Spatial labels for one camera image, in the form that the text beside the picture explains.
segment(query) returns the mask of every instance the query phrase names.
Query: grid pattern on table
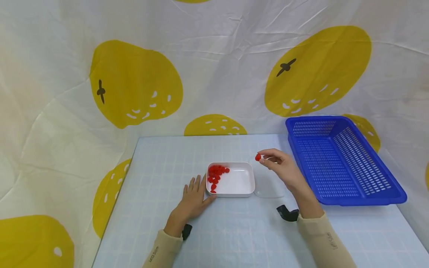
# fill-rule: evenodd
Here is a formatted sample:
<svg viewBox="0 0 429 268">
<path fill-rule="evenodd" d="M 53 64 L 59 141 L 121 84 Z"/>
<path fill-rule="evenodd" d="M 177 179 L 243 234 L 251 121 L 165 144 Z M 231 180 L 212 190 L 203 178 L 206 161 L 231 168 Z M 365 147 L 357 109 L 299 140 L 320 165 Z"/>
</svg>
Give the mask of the grid pattern on table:
<svg viewBox="0 0 429 268">
<path fill-rule="evenodd" d="M 210 162 L 248 161 L 258 150 L 291 154 L 286 135 L 141 138 L 108 223 L 95 268 L 140 268 L 183 185 Z M 175 268 L 315 267 L 297 232 L 276 208 L 283 198 L 218 198 L 198 219 Z M 425 267 L 429 255 L 394 205 L 324 206 L 358 267 Z"/>
</svg>

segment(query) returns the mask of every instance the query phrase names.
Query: white container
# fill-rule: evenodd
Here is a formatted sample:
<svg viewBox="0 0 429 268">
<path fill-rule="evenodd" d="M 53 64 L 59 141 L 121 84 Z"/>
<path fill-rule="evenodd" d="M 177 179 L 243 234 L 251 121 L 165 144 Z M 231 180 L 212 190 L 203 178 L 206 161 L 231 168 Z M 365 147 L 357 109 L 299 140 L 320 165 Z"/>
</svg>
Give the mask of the white container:
<svg viewBox="0 0 429 268">
<path fill-rule="evenodd" d="M 229 168 L 229 173 L 223 173 L 219 183 L 216 185 L 218 197 L 249 197 L 255 191 L 255 177 L 252 166 L 247 162 L 213 162 L 207 167 L 221 165 Z M 211 183 L 207 181 L 205 187 L 211 193 Z"/>
</svg>

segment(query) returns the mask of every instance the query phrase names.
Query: beige sleeve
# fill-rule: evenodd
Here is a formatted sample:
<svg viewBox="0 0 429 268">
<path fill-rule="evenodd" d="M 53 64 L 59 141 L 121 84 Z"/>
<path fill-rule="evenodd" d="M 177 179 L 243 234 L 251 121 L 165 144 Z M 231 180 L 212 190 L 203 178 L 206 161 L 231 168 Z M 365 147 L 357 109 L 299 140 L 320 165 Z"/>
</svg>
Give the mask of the beige sleeve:
<svg viewBox="0 0 429 268">
<path fill-rule="evenodd" d="M 147 257 L 143 268 L 171 268 L 174 259 L 182 246 L 183 238 L 169 236 L 164 230 L 158 231 L 149 256 Z"/>
<path fill-rule="evenodd" d="M 317 219 L 304 219 L 299 215 L 298 231 L 307 243 L 318 268 L 356 267 L 326 214 Z"/>
</svg>

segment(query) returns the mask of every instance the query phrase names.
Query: blue basket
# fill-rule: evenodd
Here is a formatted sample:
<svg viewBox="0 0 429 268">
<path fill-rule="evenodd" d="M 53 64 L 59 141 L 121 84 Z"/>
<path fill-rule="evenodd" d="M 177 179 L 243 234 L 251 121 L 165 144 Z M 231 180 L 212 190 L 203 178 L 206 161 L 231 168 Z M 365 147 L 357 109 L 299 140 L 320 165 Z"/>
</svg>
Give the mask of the blue basket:
<svg viewBox="0 0 429 268">
<path fill-rule="evenodd" d="M 286 127 L 299 169 L 320 203 L 368 206 L 407 200 L 395 177 L 347 117 L 291 117 Z"/>
</svg>

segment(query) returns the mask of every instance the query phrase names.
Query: yellow pear pattern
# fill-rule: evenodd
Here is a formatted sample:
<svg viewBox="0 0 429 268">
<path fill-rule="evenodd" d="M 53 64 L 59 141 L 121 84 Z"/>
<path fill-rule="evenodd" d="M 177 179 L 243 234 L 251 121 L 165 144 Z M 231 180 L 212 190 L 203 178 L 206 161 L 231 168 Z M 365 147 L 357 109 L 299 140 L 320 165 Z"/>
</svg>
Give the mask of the yellow pear pattern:
<svg viewBox="0 0 429 268">
<path fill-rule="evenodd" d="M 184 3 L 189 3 L 189 4 L 196 4 L 196 3 L 203 3 L 203 2 L 207 2 L 209 0 L 176 0 L 178 2 L 184 2 Z"/>
<path fill-rule="evenodd" d="M 0 267 L 73 268 L 75 246 L 65 228 L 47 215 L 0 220 Z"/>
<path fill-rule="evenodd" d="M 343 116 L 349 118 L 357 126 L 359 131 L 363 134 L 369 144 L 372 146 L 374 151 L 378 152 L 381 147 L 380 138 L 377 135 L 374 127 L 371 123 L 363 117 L 353 114 L 343 114 Z"/>
<path fill-rule="evenodd" d="M 183 99 L 179 74 L 164 55 L 118 40 L 97 46 L 89 78 L 98 109 L 119 129 L 167 117 Z"/>
<path fill-rule="evenodd" d="M 242 125 L 221 114 L 207 114 L 192 120 L 185 128 L 185 136 L 246 135 Z"/>
<path fill-rule="evenodd" d="M 92 225 L 100 239 L 104 234 L 110 214 L 118 198 L 131 158 L 117 165 L 103 178 L 92 204 Z"/>
<path fill-rule="evenodd" d="M 428 188 L 428 191 L 429 191 L 429 163 L 426 166 L 425 180 L 426 180 L 426 187 Z"/>
<path fill-rule="evenodd" d="M 265 105 L 282 117 L 299 116 L 341 99 L 365 71 L 371 39 L 356 26 L 335 26 L 309 37 L 273 67 Z"/>
</svg>

